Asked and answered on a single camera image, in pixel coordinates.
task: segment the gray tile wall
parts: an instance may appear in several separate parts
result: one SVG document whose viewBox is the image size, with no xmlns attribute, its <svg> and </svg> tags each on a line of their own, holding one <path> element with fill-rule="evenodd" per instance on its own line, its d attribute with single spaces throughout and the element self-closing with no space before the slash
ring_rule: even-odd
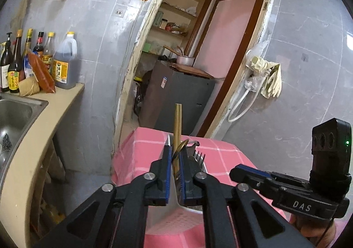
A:
<svg viewBox="0 0 353 248">
<path fill-rule="evenodd" d="M 259 96 L 223 140 L 259 169 L 308 178 L 312 127 L 332 117 L 353 123 L 352 33 L 341 0 L 281 0 L 265 58 L 281 63 L 282 93 Z"/>
<path fill-rule="evenodd" d="M 150 2 L 145 2 L 137 18 L 140 0 L 31 0 L 25 32 L 30 27 L 36 34 L 54 31 L 58 46 L 73 30 L 78 44 L 79 81 L 85 89 L 57 131 L 67 169 L 109 174 L 116 92 L 122 86 L 128 37 L 137 18 L 130 55 Z"/>
</svg>

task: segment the kitchen sink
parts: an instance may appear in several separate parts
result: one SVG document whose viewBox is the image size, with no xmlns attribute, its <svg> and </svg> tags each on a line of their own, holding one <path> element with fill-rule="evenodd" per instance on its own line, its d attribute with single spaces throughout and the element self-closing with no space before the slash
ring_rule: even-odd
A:
<svg viewBox="0 0 353 248">
<path fill-rule="evenodd" d="M 45 100 L 0 93 L 0 193 L 19 144 L 47 105 Z"/>
</svg>

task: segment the countertop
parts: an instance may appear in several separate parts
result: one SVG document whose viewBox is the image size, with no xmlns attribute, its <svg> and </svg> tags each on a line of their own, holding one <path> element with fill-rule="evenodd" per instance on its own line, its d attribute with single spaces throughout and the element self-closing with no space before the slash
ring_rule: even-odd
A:
<svg viewBox="0 0 353 248">
<path fill-rule="evenodd" d="M 58 124 L 83 87 L 83 84 L 77 84 L 70 90 L 55 87 L 56 93 L 30 96 L 47 100 L 49 104 L 20 143 L 6 174 L 0 198 L 0 222 L 18 248 L 30 248 L 29 216 L 36 175 Z"/>
</svg>

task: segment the checkered tablecloth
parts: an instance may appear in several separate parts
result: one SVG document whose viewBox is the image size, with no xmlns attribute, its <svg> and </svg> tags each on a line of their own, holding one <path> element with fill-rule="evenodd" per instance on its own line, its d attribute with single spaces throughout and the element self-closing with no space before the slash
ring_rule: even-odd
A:
<svg viewBox="0 0 353 248">
<path fill-rule="evenodd" d="M 148 172 L 151 163 L 160 157 L 167 135 L 167 132 L 144 127 L 139 127 L 132 132 L 115 152 L 112 163 L 115 173 L 112 175 L 112 181 L 121 186 L 130 183 L 136 176 Z M 188 136 L 182 136 L 181 140 L 186 138 L 199 141 L 200 146 L 197 147 L 197 150 L 199 153 L 206 154 L 205 165 L 208 173 L 222 183 L 236 185 L 236 182 L 229 178 L 229 171 L 240 163 L 255 168 L 251 161 L 233 144 Z M 278 209 L 277 211 L 285 217 L 283 211 Z M 204 227 L 198 225 L 177 235 L 146 235 L 144 247 L 205 247 Z"/>
</svg>

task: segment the metal screw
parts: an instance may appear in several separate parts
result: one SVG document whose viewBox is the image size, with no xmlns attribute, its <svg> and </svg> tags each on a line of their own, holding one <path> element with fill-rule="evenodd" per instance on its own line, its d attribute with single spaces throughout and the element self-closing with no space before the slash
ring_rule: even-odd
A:
<svg viewBox="0 0 353 248">
<path fill-rule="evenodd" d="M 243 192 L 249 190 L 249 185 L 247 185 L 246 183 L 240 183 L 240 184 L 238 184 L 237 187 L 240 191 L 243 191 Z"/>
<path fill-rule="evenodd" d="M 113 190 L 114 186 L 110 183 L 106 183 L 102 186 L 102 190 L 104 192 L 111 192 Z"/>
<path fill-rule="evenodd" d="M 147 172 L 143 177 L 147 180 L 152 180 L 156 178 L 156 174 L 154 174 L 153 172 Z"/>
<path fill-rule="evenodd" d="M 205 179 L 205 178 L 207 177 L 207 174 L 201 171 L 201 172 L 196 173 L 195 176 L 196 176 L 198 179 Z"/>
</svg>

